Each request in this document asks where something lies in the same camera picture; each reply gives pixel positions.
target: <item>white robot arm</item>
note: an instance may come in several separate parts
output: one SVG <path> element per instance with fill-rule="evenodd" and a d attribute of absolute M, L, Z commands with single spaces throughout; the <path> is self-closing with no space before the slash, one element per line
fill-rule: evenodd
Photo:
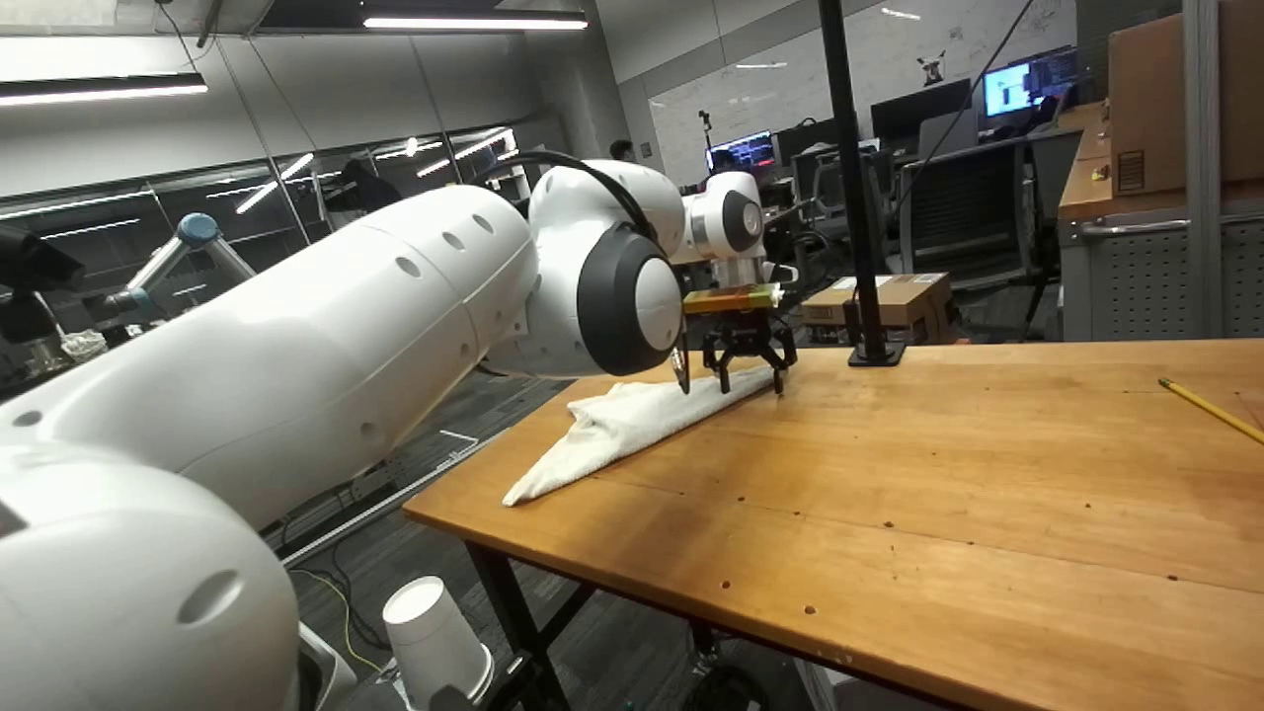
<path fill-rule="evenodd" d="M 388 457 L 476 369 L 667 357 L 675 187 L 548 170 L 397 200 L 0 407 L 3 707 L 286 707 L 298 599 L 253 532 Z"/>

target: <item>floor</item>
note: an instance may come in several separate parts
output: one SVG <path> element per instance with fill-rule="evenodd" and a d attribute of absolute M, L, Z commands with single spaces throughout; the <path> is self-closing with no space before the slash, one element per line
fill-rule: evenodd
<path fill-rule="evenodd" d="M 1030 289 L 1009 289 L 985 300 L 960 303 L 960 335 L 966 339 L 1054 339 L 1058 310 L 1054 289 L 1045 298 L 1030 328 L 1025 326 Z M 495 381 L 469 374 L 388 462 L 376 480 L 361 484 L 361 494 L 330 502 L 330 509 L 307 515 L 311 523 L 330 523 L 332 509 L 372 506 L 402 485 L 423 484 L 428 474 L 444 474 L 464 455 L 480 451 L 480 443 L 495 437 L 546 399 L 555 399 L 565 385 L 546 381 Z M 469 570 L 464 540 L 402 523 L 401 506 L 385 506 L 388 515 L 372 527 L 340 537 L 332 551 L 303 556 L 294 564 L 294 581 L 299 591 L 299 616 L 330 643 L 335 643 L 361 676 L 372 676 L 388 665 L 381 613 L 388 598 L 415 577 L 444 577 L 476 632 L 495 648 L 498 665 L 509 661 L 506 638 L 492 613 L 492 599 Z M 320 527 L 274 532 L 280 551 L 299 551 Z M 571 598 L 571 581 L 548 577 L 540 570 L 518 570 L 518 581 L 531 591 L 532 613 L 548 613 Z M 800 685 L 793 661 L 752 643 L 725 639 L 725 661 L 752 672 L 768 693 L 768 707 L 775 711 L 810 711 L 810 699 Z M 578 711 L 675 711 L 697 688 L 697 653 L 692 630 L 680 616 L 597 591 L 585 613 L 561 632 L 555 648 L 555 665 L 561 688 L 571 693 Z M 865 711 L 929 711 L 933 702 L 881 693 L 875 685 L 851 685 L 844 707 Z"/>

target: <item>table leg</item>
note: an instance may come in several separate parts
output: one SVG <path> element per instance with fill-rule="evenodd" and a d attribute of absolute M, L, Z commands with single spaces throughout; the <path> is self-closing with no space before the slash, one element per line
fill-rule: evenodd
<path fill-rule="evenodd" d="M 526 685 L 523 685 L 526 711 L 571 711 L 561 678 L 548 661 L 548 639 L 531 616 L 531 603 L 526 603 L 523 584 L 509 570 L 509 556 L 484 551 L 484 544 L 468 544 L 468 551 L 469 551 L 476 573 L 492 598 L 492 607 L 498 613 L 498 619 L 506 630 L 514 657 L 523 657 L 531 667 Z"/>

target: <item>black pole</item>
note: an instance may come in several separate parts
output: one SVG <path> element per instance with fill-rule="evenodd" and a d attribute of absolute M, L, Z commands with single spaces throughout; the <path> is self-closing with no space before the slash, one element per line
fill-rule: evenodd
<path fill-rule="evenodd" d="M 839 0 L 821 0 L 821 37 L 826 37 L 829 102 L 833 102 L 833 124 L 839 124 L 844 225 L 855 236 L 856 298 L 862 298 L 862 345 L 851 364 L 855 369 L 893 369 L 893 364 L 901 364 L 901 348 L 884 345 L 884 328 L 879 315 L 875 220 L 869 220 L 869 204 L 865 204 L 865 170 L 862 170 L 862 150 L 856 150 L 856 142 L 862 142 L 856 98 L 855 98 L 855 71 L 844 62 L 844 29 L 842 29 Z"/>

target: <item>white cloth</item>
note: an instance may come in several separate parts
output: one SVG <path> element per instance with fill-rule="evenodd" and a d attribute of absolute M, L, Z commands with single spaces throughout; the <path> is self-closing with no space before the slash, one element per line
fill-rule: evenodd
<path fill-rule="evenodd" d="M 761 389 L 775 385 L 771 369 L 732 373 L 732 391 L 718 381 L 697 381 L 692 395 L 680 385 L 615 385 L 610 395 L 571 402 L 574 428 L 509 485 L 502 506 L 540 499 L 571 485 L 623 455 L 635 455 Z"/>

